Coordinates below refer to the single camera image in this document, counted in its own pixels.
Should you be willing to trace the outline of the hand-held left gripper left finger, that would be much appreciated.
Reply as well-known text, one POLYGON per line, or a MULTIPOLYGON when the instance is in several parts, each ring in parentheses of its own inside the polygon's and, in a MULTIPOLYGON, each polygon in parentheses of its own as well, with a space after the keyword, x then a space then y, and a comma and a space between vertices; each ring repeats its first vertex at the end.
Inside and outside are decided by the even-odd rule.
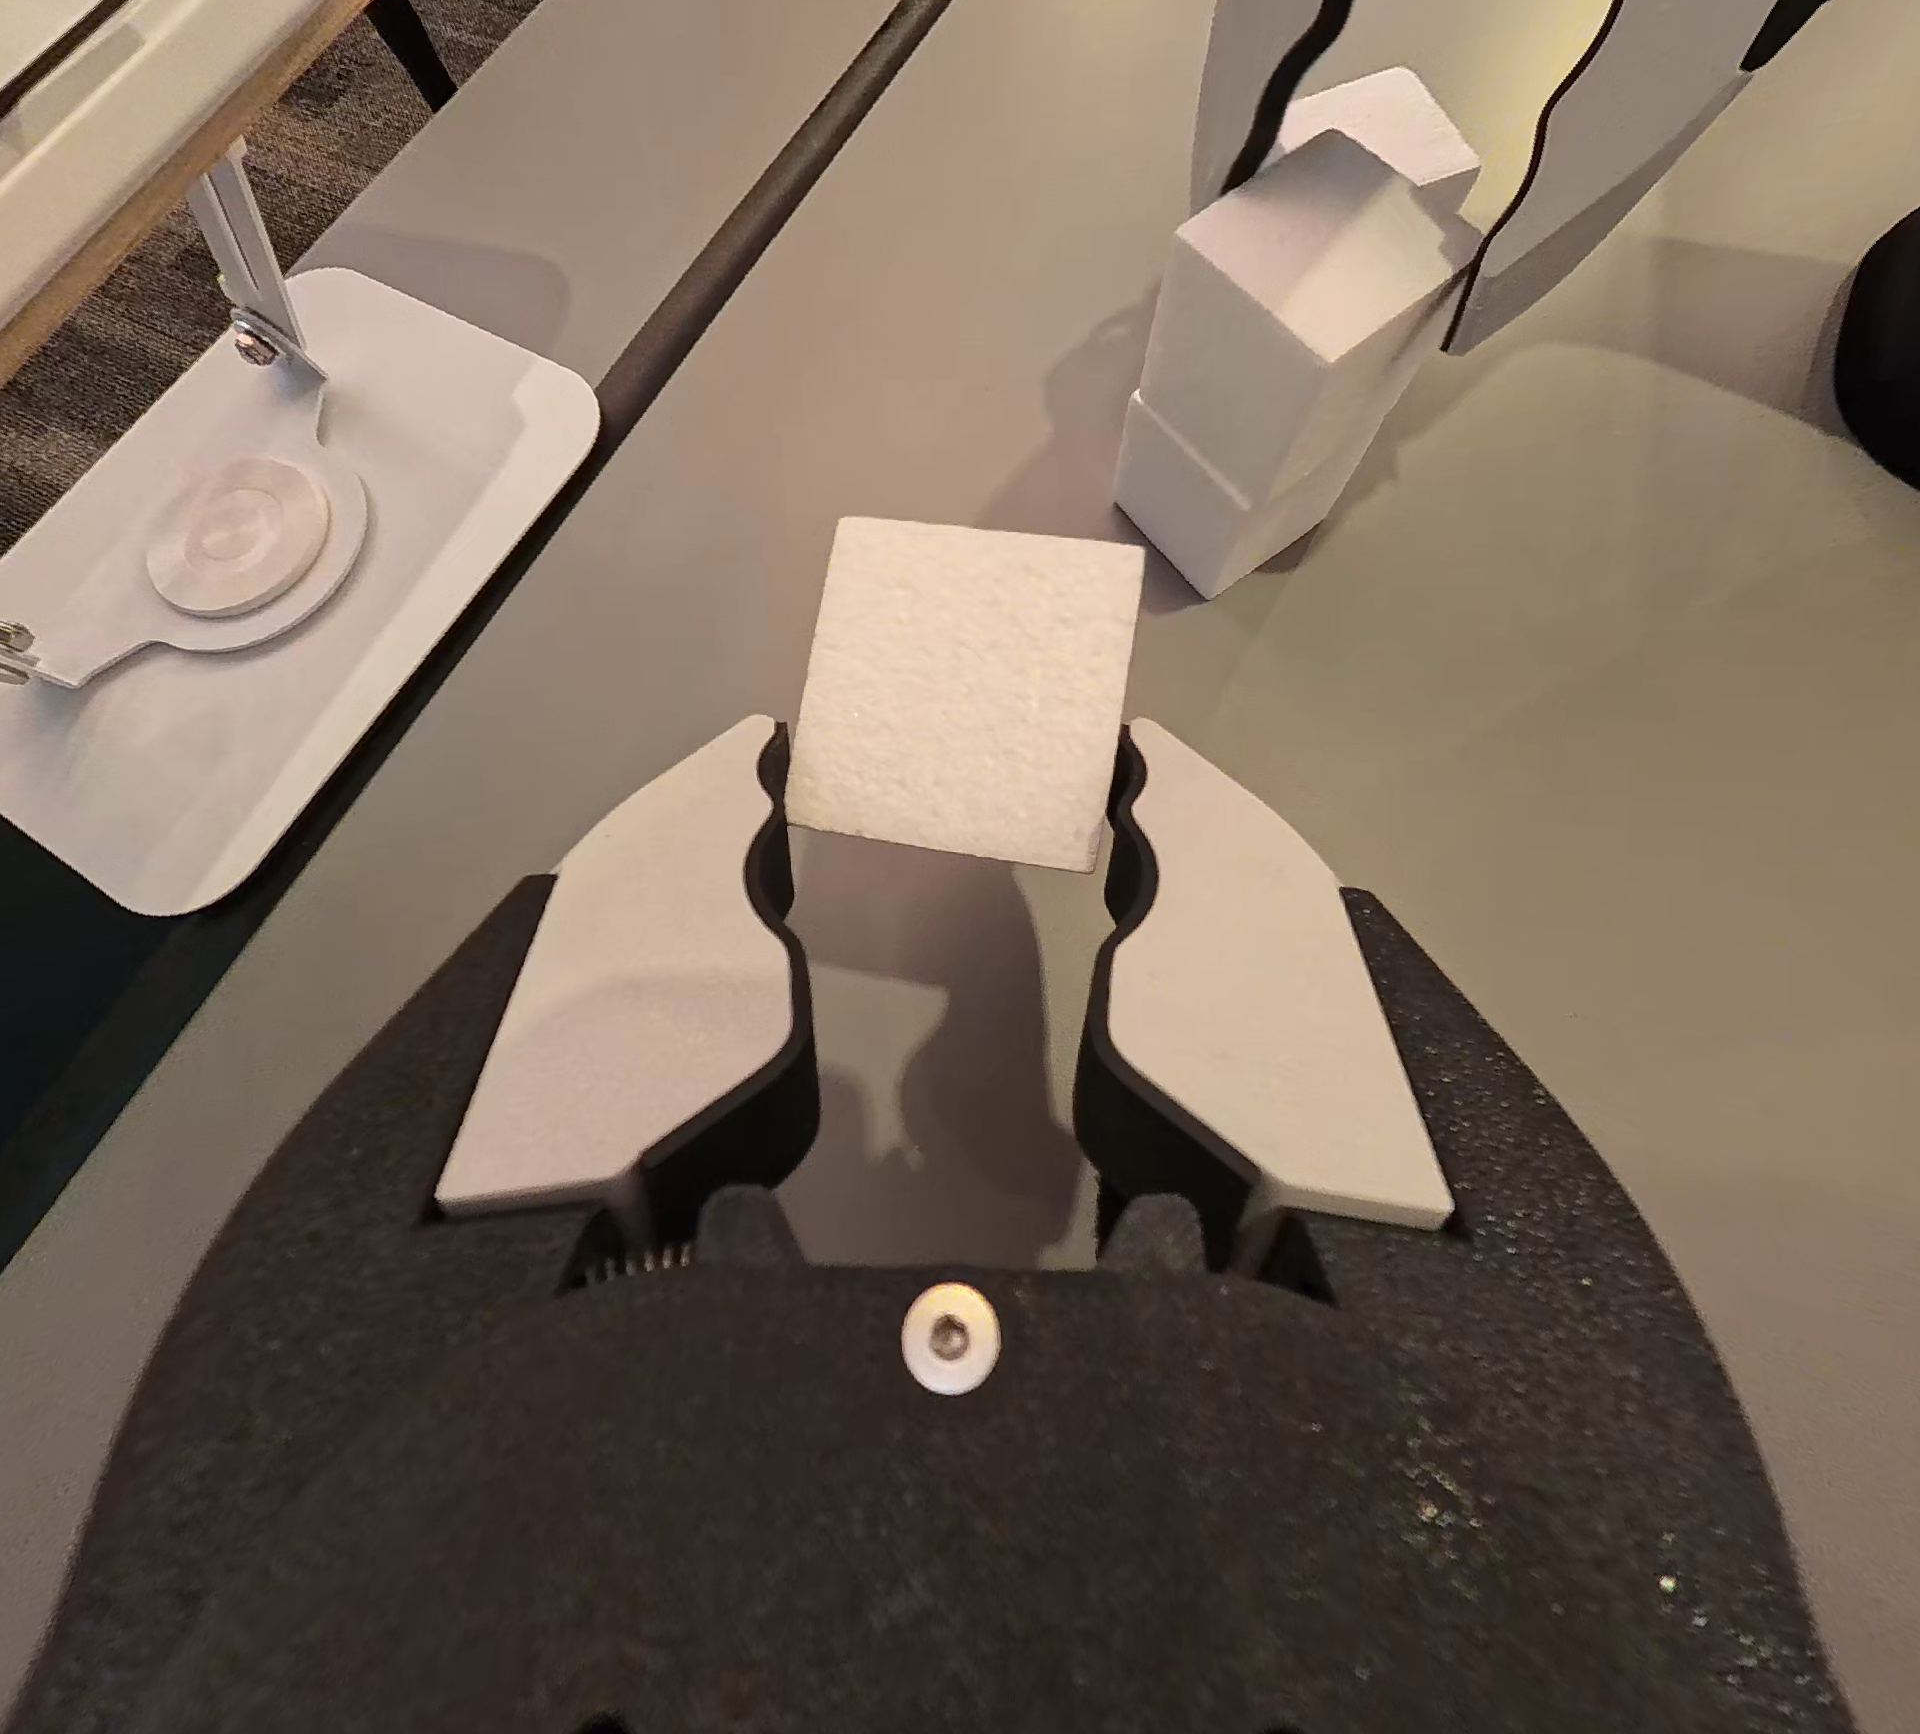
POLYGON ((554 867, 436 1185, 442 1218, 583 1202, 650 1254, 816 1141, 785 727, 749 714, 554 867))

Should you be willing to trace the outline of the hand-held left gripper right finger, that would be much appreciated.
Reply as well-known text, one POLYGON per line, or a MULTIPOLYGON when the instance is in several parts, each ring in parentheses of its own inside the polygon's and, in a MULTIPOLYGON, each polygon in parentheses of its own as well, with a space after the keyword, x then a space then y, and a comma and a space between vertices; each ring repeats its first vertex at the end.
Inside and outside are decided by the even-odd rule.
POLYGON ((1177 1197, 1208 1267, 1285 1218, 1441 1232, 1452 1192, 1321 856, 1163 725, 1119 743, 1099 944, 1077 1054, 1095 1245, 1177 1197))

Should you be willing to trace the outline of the white foam cube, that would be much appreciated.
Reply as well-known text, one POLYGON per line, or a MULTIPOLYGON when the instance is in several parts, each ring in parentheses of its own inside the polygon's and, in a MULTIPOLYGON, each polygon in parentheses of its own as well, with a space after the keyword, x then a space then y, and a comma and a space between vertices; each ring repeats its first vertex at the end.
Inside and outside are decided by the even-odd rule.
POLYGON ((1217 597, 1331 518, 1386 419, 1382 413, 1346 431, 1328 455, 1309 461, 1301 480, 1259 505, 1246 505, 1140 394, 1130 394, 1115 505, 1185 586, 1217 597))
POLYGON ((1307 475, 1481 240, 1359 140, 1321 132, 1171 237, 1139 397, 1253 507, 1307 475))
POLYGON ((1295 98, 1264 162, 1271 164, 1328 132, 1402 173, 1437 213, 1459 215, 1477 183, 1478 156, 1407 66, 1379 69, 1295 98))
POLYGON ((843 518, 785 777, 795 826, 1090 873, 1140 549, 843 518))

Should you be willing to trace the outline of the black wrist rest pad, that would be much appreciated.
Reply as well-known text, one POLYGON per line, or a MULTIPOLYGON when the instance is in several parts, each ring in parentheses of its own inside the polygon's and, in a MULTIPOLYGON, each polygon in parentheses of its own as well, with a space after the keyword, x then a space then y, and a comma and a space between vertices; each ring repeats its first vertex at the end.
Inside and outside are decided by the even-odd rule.
POLYGON ((1840 308, 1832 388, 1857 447, 1917 488, 1917 225, 1907 213, 1862 254, 1840 308))

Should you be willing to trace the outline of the wooden board document stand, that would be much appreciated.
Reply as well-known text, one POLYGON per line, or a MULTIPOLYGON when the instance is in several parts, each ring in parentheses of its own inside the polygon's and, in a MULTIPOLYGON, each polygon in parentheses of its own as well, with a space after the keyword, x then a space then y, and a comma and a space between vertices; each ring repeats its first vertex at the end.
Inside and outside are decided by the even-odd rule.
POLYGON ((175 200, 225 318, 2 568, 5 826, 133 915, 253 877, 598 436, 552 359, 281 269, 242 138, 366 6, 5 12, 5 376, 175 200))

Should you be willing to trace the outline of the black table leg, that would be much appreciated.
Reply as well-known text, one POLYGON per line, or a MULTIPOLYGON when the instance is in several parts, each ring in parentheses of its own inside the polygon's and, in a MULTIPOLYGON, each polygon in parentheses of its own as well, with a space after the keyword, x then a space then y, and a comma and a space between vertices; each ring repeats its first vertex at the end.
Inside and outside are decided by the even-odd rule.
POLYGON ((437 115, 456 93, 416 6, 412 0, 369 0, 365 10, 374 34, 412 82, 428 115, 437 115))

